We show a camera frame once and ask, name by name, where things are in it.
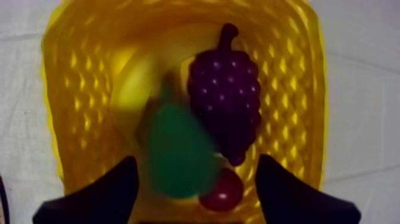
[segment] plastic basket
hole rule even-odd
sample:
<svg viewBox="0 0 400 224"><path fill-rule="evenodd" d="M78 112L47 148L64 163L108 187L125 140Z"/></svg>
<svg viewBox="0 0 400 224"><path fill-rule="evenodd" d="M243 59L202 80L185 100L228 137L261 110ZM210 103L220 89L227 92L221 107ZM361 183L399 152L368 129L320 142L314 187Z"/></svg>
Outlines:
<svg viewBox="0 0 400 224"><path fill-rule="evenodd" d="M235 24L236 48L259 68L262 124L244 165L241 204L212 213L196 200L152 198L145 190L132 222L264 223L254 186L260 153L318 188L327 136L326 72L317 15L301 0L79 0L53 13L42 41L42 75L65 193L92 183L134 152L110 112L113 60L122 41L182 24Z"/></svg>

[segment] grape stem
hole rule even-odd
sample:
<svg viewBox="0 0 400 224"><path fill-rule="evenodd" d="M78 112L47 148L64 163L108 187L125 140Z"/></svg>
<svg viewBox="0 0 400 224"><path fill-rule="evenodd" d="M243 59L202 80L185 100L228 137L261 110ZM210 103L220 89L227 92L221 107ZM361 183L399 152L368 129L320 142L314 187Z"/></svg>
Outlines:
<svg viewBox="0 0 400 224"><path fill-rule="evenodd" d="M218 44L219 51L231 51L233 38L239 35L238 28L230 23L226 23L222 27L220 42Z"/></svg>

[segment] plastic fruit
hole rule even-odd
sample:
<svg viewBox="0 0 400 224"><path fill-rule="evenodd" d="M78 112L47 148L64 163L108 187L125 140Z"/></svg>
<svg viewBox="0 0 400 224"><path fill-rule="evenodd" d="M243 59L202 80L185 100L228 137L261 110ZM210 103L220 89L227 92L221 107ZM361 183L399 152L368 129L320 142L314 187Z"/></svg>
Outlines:
<svg viewBox="0 0 400 224"><path fill-rule="evenodd" d="M218 48L196 56L188 80L192 110L234 166L245 160L261 122L258 67L245 52L231 50L238 34L225 24Z"/></svg>
<svg viewBox="0 0 400 224"><path fill-rule="evenodd" d="M177 26L135 39L116 50L110 107L125 140L136 146L136 128L146 103L158 95L164 74L192 55L212 48L219 29L206 23Z"/></svg>
<svg viewBox="0 0 400 224"><path fill-rule="evenodd" d="M219 171L213 142L190 110L165 100L151 121L148 164L153 188L189 198L211 189Z"/></svg>
<svg viewBox="0 0 400 224"><path fill-rule="evenodd" d="M212 211L234 209L243 198L243 183L237 174L227 168L221 170L214 189L200 196L200 203Z"/></svg>

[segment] white table surface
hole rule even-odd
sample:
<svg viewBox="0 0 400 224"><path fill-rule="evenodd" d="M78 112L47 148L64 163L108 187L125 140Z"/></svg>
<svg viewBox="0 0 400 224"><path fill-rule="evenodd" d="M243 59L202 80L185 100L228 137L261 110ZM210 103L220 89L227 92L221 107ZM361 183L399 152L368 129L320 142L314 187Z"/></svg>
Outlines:
<svg viewBox="0 0 400 224"><path fill-rule="evenodd" d="M63 194L39 76L40 37L57 0L0 0L0 173L11 223ZM400 1L314 0L329 78L325 191L362 224L400 223Z"/></svg>

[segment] purple grapes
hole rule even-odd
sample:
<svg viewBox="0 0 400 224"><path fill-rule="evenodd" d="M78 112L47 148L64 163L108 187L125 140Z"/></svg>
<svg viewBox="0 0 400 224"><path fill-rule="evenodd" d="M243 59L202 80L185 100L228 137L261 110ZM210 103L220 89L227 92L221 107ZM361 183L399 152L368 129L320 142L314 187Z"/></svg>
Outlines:
<svg viewBox="0 0 400 224"><path fill-rule="evenodd" d="M261 123L258 67L245 52L232 51L239 34L225 24L218 48L196 56L187 84L190 105L233 166L242 164Z"/></svg>

